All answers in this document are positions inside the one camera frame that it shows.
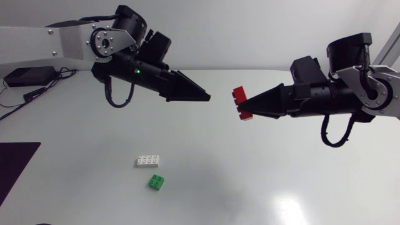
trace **cable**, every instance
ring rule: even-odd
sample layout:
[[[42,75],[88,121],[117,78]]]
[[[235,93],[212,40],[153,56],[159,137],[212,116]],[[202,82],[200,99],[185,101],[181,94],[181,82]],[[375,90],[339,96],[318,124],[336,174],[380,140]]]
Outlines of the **cable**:
[[[129,102],[131,102],[132,96],[133,96],[133,90],[134,90],[135,84],[132,83],[131,84],[131,90],[129,91],[129,96],[128,98],[125,100],[125,102],[123,104],[115,104],[115,102],[113,102],[113,98],[111,97],[111,93],[113,91],[112,87],[111,87],[111,77],[108,76],[106,79],[104,79],[104,93],[106,94],[106,99],[107,102],[115,108],[123,108],[126,105],[128,105]]]
[[[111,16],[88,16],[81,18],[80,21],[107,21],[117,19],[118,17],[119,14],[114,14]]]
[[[4,86],[4,88],[1,90],[0,94],[2,94],[3,91],[7,89],[7,86],[5,85],[4,80],[2,80],[2,85]]]
[[[325,115],[324,121],[322,122],[322,127],[321,127],[321,138],[324,144],[327,146],[331,146],[332,148],[338,148],[341,147],[346,141],[348,141],[348,138],[350,136],[351,129],[353,128],[354,123],[357,120],[356,114],[352,114],[349,120],[349,124],[347,125],[346,132],[344,133],[342,139],[338,141],[337,143],[331,143],[328,140],[328,137],[326,136],[328,133],[326,132],[326,129],[328,128],[329,124],[329,115]]]
[[[367,93],[369,99],[376,99],[378,92],[374,89],[371,84],[371,80],[368,76],[369,72],[369,48],[368,45],[364,45],[364,64],[360,69],[360,83],[364,91]]]
[[[62,68],[60,69],[60,71],[58,72],[58,76],[57,76],[55,79],[53,79],[47,87],[42,87],[42,88],[40,88],[40,89],[38,89],[38,90],[35,90],[35,91],[30,92],[30,93],[34,93],[34,94],[33,94],[32,96],[30,96],[29,98],[27,98],[26,101],[25,101],[24,103],[22,103],[22,104],[20,104],[20,105],[15,105],[15,106],[3,106],[3,105],[1,105],[1,106],[3,106],[3,107],[6,107],[6,108],[13,108],[13,107],[16,107],[16,106],[17,106],[17,108],[15,108],[15,109],[13,109],[12,111],[10,111],[10,112],[4,114],[3,116],[1,116],[1,117],[0,117],[0,121],[2,121],[3,119],[5,119],[6,117],[10,116],[11,114],[15,113],[16,111],[20,110],[21,108],[23,108],[23,107],[26,106],[27,104],[31,103],[32,101],[34,101],[34,100],[37,99],[38,97],[40,97],[40,96],[41,96],[42,94],[44,94],[46,91],[48,91],[49,89],[53,88],[60,80],[66,79],[66,78],[70,78],[71,76],[75,75],[76,72],[78,72],[77,69],[68,69],[68,68],[66,68],[66,67],[62,67]],[[70,75],[68,75],[68,76],[63,76],[64,73],[70,73]]]

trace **dark purple mat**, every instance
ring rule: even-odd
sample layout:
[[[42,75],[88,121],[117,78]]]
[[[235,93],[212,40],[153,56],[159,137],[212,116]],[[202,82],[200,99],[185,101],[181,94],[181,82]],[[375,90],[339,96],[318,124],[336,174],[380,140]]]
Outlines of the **dark purple mat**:
[[[0,143],[0,206],[40,142]]]

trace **white tabletop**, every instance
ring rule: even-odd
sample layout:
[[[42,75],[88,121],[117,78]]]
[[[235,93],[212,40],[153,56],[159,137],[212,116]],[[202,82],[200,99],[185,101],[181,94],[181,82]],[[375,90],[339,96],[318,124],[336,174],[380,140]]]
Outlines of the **white tabletop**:
[[[0,142],[42,145],[0,224],[398,224],[397,119],[356,123],[333,149],[321,141],[322,117],[239,120],[233,88],[252,97],[292,84],[289,72],[183,72],[210,102],[165,102],[136,87],[131,104],[114,109],[103,85],[80,72],[1,121]],[[18,103],[28,89],[0,102]],[[114,100],[128,91],[115,82]],[[348,119],[331,116],[332,140]],[[143,154],[160,155],[160,167],[134,167]],[[153,174],[166,180],[160,191],[147,186]]]

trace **white lego brick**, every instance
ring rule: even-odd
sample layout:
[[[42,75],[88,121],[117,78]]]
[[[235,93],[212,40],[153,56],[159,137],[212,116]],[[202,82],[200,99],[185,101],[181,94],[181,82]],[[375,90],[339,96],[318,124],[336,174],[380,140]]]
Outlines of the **white lego brick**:
[[[139,156],[136,166],[139,168],[155,168],[159,164],[159,155]]]

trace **black power adapter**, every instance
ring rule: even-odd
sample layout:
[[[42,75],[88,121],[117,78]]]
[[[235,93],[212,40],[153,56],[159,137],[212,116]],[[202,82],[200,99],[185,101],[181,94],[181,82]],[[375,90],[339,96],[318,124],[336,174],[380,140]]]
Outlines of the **black power adapter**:
[[[56,78],[52,66],[18,68],[8,74],[4,81],[9,87],[45,86]]]

